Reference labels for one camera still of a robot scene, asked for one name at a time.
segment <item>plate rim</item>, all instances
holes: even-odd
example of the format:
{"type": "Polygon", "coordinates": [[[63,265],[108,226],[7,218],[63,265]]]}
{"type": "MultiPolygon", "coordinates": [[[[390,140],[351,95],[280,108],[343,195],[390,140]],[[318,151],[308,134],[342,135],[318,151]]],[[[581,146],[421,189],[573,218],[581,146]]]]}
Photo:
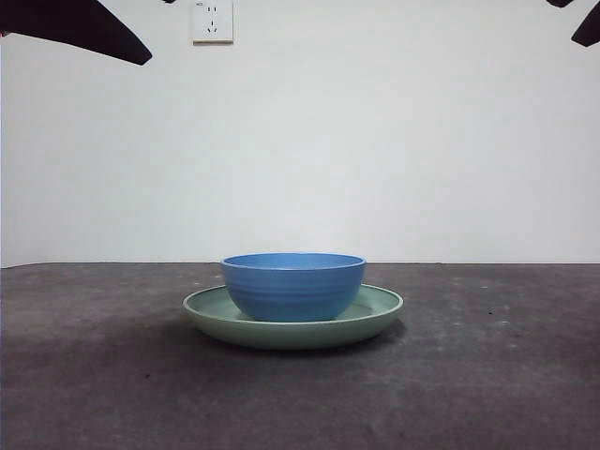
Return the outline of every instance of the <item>plate rim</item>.
{"type": "Polygon", "coordinates": [[[256,324],[256,325],[269,325],[269,326],[275,325],[275,326],[290,327],[290,326],[307,326],[307,325],[329,325],[329,326],[332,326],[332,325],[336,325],[336,324],[340,324],[340,323],[357,323],[357,322],[361,322],[361,321],[365,321],[365,320],[375,319],[375,318],[382,317],[382,316],[387,316],[389,314],[392,314],[392,313],[398,311],[404,305],[404,299],[397,292],[390,291],[389,289],[381,288],[379,286],[374,286],[371,284],[364,284],[364,283],[361,283],[361,287],[366,287],[366,288],[374,289],[376,291],[382,291],[384,293],[389,293],[397,299],[397,305],[394,305],[393,307],[391,307],[385,311],[378,312],[377,314],[370,314],[368,316],[355,317],[355,318],[351,318],[351,319],[334,319],[331,321],[315,321],[315,322],[269,322],[269,321],[245,321],[242,319],[225,319],[223,317],[219,317],[214,314],[200,313],[199,311],[197,311],[189,306],[188,301],[196,295],[199,295],[201,293],[207,293],[209,291],[215,291],[217,289],[227,289],[227,285],[222,284],[220,286],[214,286],[212,288],[202,289],[201,291],[193,292],[193,293],[186,295],[186,297],[184,298],[182,307],[187,313],[191,313],[195,316],[200,316],[200,317],[204,317],[207,319],[216,320],[216,321],[225,322],[225,323],[241,323],[241,324],[252,324],[252,325],[256,324]]]}

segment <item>wall socket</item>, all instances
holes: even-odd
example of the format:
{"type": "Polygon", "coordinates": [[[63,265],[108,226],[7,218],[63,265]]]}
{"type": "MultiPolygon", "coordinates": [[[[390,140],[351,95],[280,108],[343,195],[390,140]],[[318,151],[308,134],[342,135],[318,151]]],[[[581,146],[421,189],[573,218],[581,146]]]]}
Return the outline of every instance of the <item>wall socket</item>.
{"type": "Polygon", "coordinates": [[[196,0],[193,3],[192,42],[233,42],[232,0],[196,0]]]}

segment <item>plate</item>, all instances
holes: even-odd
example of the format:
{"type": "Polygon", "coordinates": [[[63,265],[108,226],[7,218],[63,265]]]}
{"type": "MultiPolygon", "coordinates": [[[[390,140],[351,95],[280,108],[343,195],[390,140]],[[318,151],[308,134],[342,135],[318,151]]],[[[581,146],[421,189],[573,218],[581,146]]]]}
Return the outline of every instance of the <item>plate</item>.
{"type": "Polygon", "coordinates": [[[397,319],[402,304],[397,293],[363,284],[348,309],[332,321],[259,322],[238,309],[226,286],[218,286],[188,295],[183,308],[212,338],[257,349],[305,350],[372,338],[397,319]]]}

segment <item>blue ceramic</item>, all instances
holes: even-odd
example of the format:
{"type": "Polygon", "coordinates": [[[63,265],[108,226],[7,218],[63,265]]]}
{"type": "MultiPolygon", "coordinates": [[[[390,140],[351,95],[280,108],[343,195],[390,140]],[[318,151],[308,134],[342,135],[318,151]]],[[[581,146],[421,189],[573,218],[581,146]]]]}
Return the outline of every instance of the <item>blue ceramic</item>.
{"type": "Polygon", "coordinates": [[[259,253],[221,262],[233,302],[267,322],[336,318],[352,302],[365,272],[364,259],[332,253],[259,253]]]}

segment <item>ceramic bowl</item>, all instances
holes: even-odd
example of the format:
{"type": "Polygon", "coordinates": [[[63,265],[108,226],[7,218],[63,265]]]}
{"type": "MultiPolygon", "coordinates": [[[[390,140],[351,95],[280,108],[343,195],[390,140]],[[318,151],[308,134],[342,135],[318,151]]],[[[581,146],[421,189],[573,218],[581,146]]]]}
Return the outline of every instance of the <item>ceramic bowl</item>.
{"type": "Polygon", "coordinates": [[[366,261],[333,253],[258,253],[221,262],[233,302],[257,321],[336,318],[352,302],[366,261]]]}

